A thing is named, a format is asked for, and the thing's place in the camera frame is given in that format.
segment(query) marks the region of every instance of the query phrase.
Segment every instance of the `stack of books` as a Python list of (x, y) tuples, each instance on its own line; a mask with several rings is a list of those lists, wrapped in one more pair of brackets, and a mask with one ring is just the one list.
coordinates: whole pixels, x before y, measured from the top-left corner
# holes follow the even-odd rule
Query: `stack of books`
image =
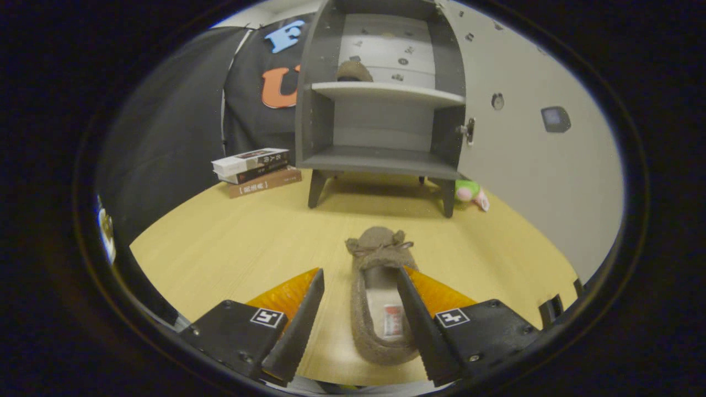
[(289, 165), (289, 150), (265, 148), (212, 161), (218, 179), (230, 184), (232, 198), (301, 181)]

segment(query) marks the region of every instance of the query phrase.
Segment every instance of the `pink plush toy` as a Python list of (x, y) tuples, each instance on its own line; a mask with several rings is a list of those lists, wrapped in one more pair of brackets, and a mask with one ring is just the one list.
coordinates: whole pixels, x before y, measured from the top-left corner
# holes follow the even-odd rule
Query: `pink plush toy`
[(457, 180), (456, 181), (456, 198), (463, 202), (468, 203), (473, 201), (478, 207), (483, 211), (488, 211), (490, 209), (490, 202), (488, 201), (488, 196), (486, 196), (483, 188), (479, 184), (468, 180)]

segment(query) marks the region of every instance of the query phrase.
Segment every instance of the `plush toy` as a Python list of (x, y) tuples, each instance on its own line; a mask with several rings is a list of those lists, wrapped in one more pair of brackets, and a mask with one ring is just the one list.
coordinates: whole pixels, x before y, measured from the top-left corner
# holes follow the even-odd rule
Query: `plush toy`
[(488, 196), (486, 196), (483, 188), (473, 181), (459, 179), (456, 181), (456, 199), (468, 203), (473, 201), (480, 207), (483, 211), (488, 211), (490, 208), (490, 203), (488, 202)]

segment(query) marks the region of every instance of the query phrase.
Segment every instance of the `black fabric backdrop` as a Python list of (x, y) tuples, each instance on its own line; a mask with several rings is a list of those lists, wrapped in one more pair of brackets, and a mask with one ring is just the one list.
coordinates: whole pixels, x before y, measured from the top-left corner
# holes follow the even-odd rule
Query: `black fabric backdrop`
[(215, 28), (165, 60), (124, 105), (97, 169), (98, 193), (129, 245), (217, 182), (223, 82), (241, 28)]
[[(263, 73), (275, 68), (288, 68), (289, 72), (282, 78), (280, 92), (288, 95), (297, 89), (299, 73), (294, 67), (301, 62), (304, 41), (314, 15), (287, 18), (255, 30), (238, 51), (225, 82), (223, 131), (227, 154), (266, 147), (294, 150), (294, 107), (273, 109), (263, 104)], [(304, 25), (299, 27), (299, 41), (273, 54), (273, 45), (265, 36), (296, 20), (304, 21)]]
[[(263, 104), (263, 73), (289, 68), (280, 92), (297, 89), (294, 67), (313, 15), (251, 30), (235, 57), (247, 30), (211, 29), (138, 87), (116, 119), (97, 170), (99, 194), (123, 244), (216, 184), (210, 162), (224, 157), (224, 149), (228, 155), (263, 147), (294, 150), (294, 107)], [(265, 36), (296, 20), (305, 22), (299, 41), (273, 54)]]

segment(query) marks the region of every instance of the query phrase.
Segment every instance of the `orange letter u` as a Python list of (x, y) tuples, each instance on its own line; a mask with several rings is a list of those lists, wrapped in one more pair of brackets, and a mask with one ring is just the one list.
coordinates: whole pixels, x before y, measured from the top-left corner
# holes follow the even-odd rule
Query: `orange letter u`
[[(299, 72), (299, 67), (296, 65), (294, 70)], [(265, 82), (263, 84), (263, 103), (267, 107), (279, 109), (282, 107), (292, 107), (297, 104), (297, 90), (289, 95), (282, 95), (282, 79), (289, 72), (289, 68), (276, 68), (263, 73)]]

